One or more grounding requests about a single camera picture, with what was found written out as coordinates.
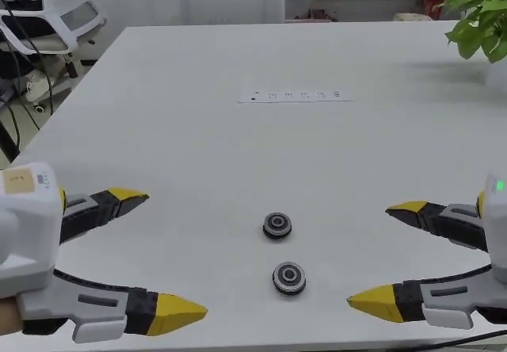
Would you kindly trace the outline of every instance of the power socket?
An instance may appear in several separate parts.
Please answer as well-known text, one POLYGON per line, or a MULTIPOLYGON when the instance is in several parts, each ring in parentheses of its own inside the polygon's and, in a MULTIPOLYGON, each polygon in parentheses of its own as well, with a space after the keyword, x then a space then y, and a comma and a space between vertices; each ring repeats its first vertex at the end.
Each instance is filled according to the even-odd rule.
POLYGON ((257 91, 245 94, 238 99, 240 104, 274 104, 282 102, 332 102, 353 101, 350 95, 342 90, 285 90, 257 91))

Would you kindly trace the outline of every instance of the cable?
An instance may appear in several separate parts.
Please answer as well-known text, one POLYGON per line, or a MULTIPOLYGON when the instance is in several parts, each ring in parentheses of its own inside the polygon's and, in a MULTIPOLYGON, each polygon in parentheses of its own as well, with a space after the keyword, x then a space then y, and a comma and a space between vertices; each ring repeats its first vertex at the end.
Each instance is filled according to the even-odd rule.
POLYGON ((2 2, 4 7, 9 12, 10 17, 13 19, 14 23, 16 23, 16 26, 19 28, 19 30, 21 31, 21 33, 23 34, 25 39, 29 42, 30 46, 33 48, 33 50, 39 56, 40 64, 42 66, 42 71, 43 71, 44 75, 46 76, 46 79, 47 79, 48 85, 49 85, 49 107, 50 107, 50 114, 53 115, 53 113, 55 112, 55 106, 54 106, 54 101, 53 101, 53 88, 51 86, 51 79, 49 78, 48 69, 46 68, 46 64, 44 63, 44 60, 42 58, 42 54, 39 52, 39 48, 37 48, 36 45, 33 43, 30 36, 26 33, 25 29, 20 24, 17 17, 13 14, 13 11, 10 9, 9 4, 6 2, 6 0, 0 0, 0 2, 2 2))
MULTIPOLYGON (((14 50, 13 50, 12 46, 10 45, 10 43, 8 41, 6 43, 7 43, 7 47, 9 47, 10 54, 13 57, 14 64, 16 65, 16 72, 17 72, 17 96, 19 98, 20 94, 21 94, 21 69, 20 69, 20 66, 19 66, 19 60, 17 59, 16 55, 14 54, 14 50)), ((20 99, 20 103, 21 103, 21 106, 23 106, 23 109, 25 110, 25 112, 29 115, 30 120, 32 120, 32 123, 35 125, 35 127, 37 128, 37 130, 40 130, 40 126, 37 124, 37 122, 35 121, 35 118, 33 118, 32 114, 27 109, 26 105, 21 101, 21 99, 20 99)))
POLYGON ((0 98, 0 102, 3 102, 4 105, 7 107, 7 109, 10 112, 10 116, 13 119, 14 124, 14 131, 16 132, 16 149, 19 150, 19 145, 21 143, 21 134, 19 133, 19 126, 17 125, 16 115, 14 114, 13 108, 10 107, 10 103, 4 100, 3 98, 0 98))
POLYGON ((507 330, 489 332, 487 334, 471 336, 470 338, 452 340, 450 342, 439 342, 437 344, 428 344, 423 346, 409 346, 407 348, 391 348, 386 352, 419 352, 423 350, 439 350, 450 346, 461 346, 471 342, 480 342, 481 340, 497 338, 498 336, 507 335, 507 330))

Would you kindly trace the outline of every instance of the yellow fingertip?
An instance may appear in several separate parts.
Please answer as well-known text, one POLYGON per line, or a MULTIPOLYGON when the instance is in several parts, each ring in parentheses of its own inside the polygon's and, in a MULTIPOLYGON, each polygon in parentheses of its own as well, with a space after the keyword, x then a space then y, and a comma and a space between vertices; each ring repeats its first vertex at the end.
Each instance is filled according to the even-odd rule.
POLYGON ((347 302, 356 310, 393 323, 404 323, 396 305, 393 285, 375 287, 350 297, 347 302))
POLYGON ((208 310, 186 299, 159 294, 157 309, 148 336, 164 335, 203 319, 208 310))
POLYGON ((477 214, 479 217, 482 217, 482 206, 484 204, 484 191, 482 191, 478 196, 477 196, 477 204, 475 205, 476 209, 477 209, 477 214))
POLYGON ((147 196, 143 192, 125 188, 109 188, 108 191, 118 200, 123 201, 133 197, 147 196))
POLYGON ((62 187, 58 187, 59 193, 60 193, 60 200, 62 201, 62 208, 65 212, 65 209, 67 209, 67 195, 65 194, 65 191, 62 187))
POLYGON ((387 211, 405 210, 417 213, 427 204, 427 201, 407 201, 403 204, 393 205, 392 207, 389 207, 387 211))

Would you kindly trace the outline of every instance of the small round bearing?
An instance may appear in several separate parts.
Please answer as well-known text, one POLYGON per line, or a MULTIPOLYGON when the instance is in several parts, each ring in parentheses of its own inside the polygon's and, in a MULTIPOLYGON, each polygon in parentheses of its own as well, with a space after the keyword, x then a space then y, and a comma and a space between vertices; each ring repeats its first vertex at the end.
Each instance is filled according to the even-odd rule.
POLYGON ((262 230, 270 239, 284 239, 292 231, 291 219, 283 213, 271 213, 265 218, 262 230))
POLYGON ((295 296, 303 292, 307 278, 301 266, 294 262, 284 262, 273 271, 273 284, 280 293, 295 296))

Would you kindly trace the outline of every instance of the white table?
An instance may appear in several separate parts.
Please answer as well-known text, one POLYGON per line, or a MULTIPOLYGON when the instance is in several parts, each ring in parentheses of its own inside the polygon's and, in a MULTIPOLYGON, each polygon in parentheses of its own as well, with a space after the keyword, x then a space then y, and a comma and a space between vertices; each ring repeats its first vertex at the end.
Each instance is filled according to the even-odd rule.
POLYGON ((74 345, 71 327, 0 339, 2 352, 332 350, 493 331, 395 325, 346 298, 385 283, 458 274, 487 255, 383 213, 403 201, 474 202, 507 173, 507 98, 481 57, 447 46, 446 22, 135 28, 85 77, 19 163, 51 163, 70 193, 108 186, 151 199, 61 248, 59 268, 172 292, 207 317, 154 339, 74 345), (255 90, 347 90, 354 102, 238 104, 255 90), (286 212, 273 244, 261 224, 286 212), (280 262, 309 284, 273 288, 280 262))

